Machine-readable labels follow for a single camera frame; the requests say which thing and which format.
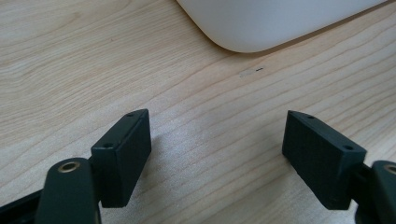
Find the white plastic bin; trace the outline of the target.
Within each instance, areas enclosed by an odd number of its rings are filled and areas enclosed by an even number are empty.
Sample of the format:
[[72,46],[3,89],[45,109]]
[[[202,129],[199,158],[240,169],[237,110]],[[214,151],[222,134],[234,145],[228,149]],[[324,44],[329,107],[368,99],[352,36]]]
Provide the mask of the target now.
[[235,52],[267,50],[388,0],[177,0],[217,45]]

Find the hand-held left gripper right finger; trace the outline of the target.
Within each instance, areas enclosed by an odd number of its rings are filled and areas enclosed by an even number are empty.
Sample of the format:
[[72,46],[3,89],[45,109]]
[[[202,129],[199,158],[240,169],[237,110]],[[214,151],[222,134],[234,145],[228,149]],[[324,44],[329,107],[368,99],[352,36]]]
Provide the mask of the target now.
[[282,154],[329,210],[348,209],[351,176],[363,165],[366,150],[311,115],[289,111]]

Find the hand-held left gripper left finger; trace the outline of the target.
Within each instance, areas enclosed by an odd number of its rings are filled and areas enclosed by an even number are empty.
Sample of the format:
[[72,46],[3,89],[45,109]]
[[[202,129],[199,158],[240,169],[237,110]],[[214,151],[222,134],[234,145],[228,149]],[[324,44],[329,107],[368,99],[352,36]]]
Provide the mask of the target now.
[[102,206],[126,206],[151,152],[149,111],[140,109],[124,115],[91,152]]

